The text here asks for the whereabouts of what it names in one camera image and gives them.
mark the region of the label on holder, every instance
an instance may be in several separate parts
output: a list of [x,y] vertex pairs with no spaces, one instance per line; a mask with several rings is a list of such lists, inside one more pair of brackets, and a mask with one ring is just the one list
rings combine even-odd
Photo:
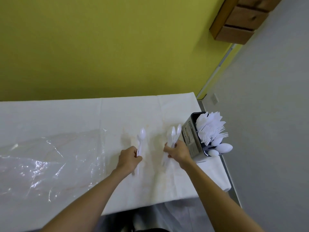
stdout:
[[195,143],[193,132],[194,130],[192,128],[191,121],[189,121],[187,125],[182,128],[182,134],[183,134],[183,139],[189,149],[190,156],[192,158],[199,154],[199,150],[198,150],[197,144]]

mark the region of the hand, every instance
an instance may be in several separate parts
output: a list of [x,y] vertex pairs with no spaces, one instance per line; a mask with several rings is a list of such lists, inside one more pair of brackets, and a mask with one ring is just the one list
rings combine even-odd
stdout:
[[163,151],[168,153],[169,158],[176,160],[182,169],[187,163],[193,161],[189,149],[183,141],[178,140],[175,144],[175,148],[168,147],[165,144]]
[[122,172],[125,177],[132,173],[139,162],[142,161],[141,156],[136,156],[137,148],[134,146],[120,152],[118,164],[115,170]]

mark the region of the wooden drawer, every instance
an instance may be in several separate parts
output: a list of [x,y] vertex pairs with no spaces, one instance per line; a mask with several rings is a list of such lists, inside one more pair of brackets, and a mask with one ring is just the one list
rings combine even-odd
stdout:
[[281,0],[239,0],[239,5],[248,6],[255,9],[272,11]]
[[225,24],[248,29],[258,29],[268,13],[235,6]]
[[244,45],[253,34],[253,31],[223,26],[215,40]]

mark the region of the left hand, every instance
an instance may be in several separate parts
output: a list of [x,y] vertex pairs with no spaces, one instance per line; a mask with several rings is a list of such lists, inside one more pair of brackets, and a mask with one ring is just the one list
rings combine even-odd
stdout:
[[137,155],[137,148],[135,146],[131,146],[126,150],[122,150],[120,152],[120,156],[118,159],[118,164],[115,170],[119,170],[122,172],[125,177],[132,173],[136,166],[142,161],[141,156]]

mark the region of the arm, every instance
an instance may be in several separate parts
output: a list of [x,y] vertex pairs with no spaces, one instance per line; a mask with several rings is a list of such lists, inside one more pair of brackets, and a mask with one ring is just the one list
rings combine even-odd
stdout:
[[175,148],[165,146],[164,151],[168,152],[168,157],[175,159],[188,174],[216,232],[263,232],[261,227],[191,159],[184,142],[178,140]]
[[136,151],[135,147],[122,150],[111,175],[62,210],[41,232],[92,231],[118,184],[141,162],[142,157],[136,157]]

